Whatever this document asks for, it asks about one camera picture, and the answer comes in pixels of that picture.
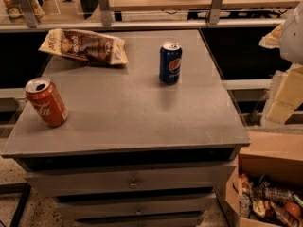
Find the yellow-white gripper finger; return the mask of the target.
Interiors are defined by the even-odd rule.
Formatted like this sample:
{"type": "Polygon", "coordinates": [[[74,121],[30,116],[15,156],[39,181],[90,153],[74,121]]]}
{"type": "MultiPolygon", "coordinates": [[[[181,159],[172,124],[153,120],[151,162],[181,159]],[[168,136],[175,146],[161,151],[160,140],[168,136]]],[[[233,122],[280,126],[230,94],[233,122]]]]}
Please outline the yellow-white gripper finger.
{"type": "Polygon", "coordinates": [[[302,103],[303,65],[293,63],[286,72],[276,71],[272,77],[261,125],[284,125],[302,103]]]}

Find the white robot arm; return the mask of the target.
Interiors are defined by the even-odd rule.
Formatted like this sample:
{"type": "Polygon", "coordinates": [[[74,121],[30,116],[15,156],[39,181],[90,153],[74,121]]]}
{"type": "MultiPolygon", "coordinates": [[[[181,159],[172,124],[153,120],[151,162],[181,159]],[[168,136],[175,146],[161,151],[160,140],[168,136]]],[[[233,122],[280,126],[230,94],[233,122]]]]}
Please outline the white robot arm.
{"type": "Polygon", "coordinates": [[[303,103],[303,2],[284,23],[264,36],[259,45],[278,48],[280,57],[291,63],[285,73],[277,73],[272,79],[270,97],[261,118],[265,126],[284,125],[303,103]]]}

